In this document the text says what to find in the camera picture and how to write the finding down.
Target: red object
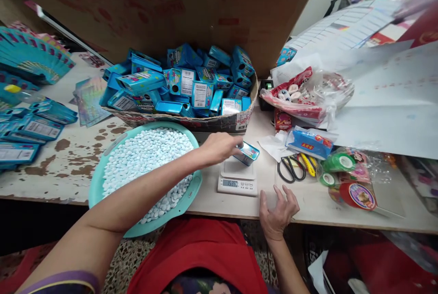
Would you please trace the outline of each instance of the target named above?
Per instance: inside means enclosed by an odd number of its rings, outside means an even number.
[[[161,294],[180,273],[205,268],[241,293],[267,294],[254,251],[239,226],[220,220],[170,220],[129,284],[127,294]]]

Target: cardboard panel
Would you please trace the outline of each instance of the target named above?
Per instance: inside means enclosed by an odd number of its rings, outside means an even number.
[[[159,57],[183,42],[241,45],[269,75],[307,0],[34,0],[114,63],[128,48]]]

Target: digital scale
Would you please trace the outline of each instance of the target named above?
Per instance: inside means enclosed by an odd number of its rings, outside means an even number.
[[[220,165],[218,192],[244,196],[257,196],[254,164],[246,166],[231,156]]]

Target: plastic bag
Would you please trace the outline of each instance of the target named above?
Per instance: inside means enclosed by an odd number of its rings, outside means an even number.
[[[301,97],[298,103],[281,100],[278,92],[292,84],[299,86]],[[354,84],[337,73],[324,70],[313,72],[312,67],[298,74],[286,83],[271,90],[262,89],[260,97],[270,105],[311,125],[327,121],[327,129],[334,128],[336,112],[350,101]]]

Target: white paper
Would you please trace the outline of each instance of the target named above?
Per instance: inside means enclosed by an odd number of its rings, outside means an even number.
[[[324,285],[323,266],[327,258],[328,251],[323,251],[321,255],[308,266],[309,274],[312,277],[313,285],[319,294],[329,294]]]

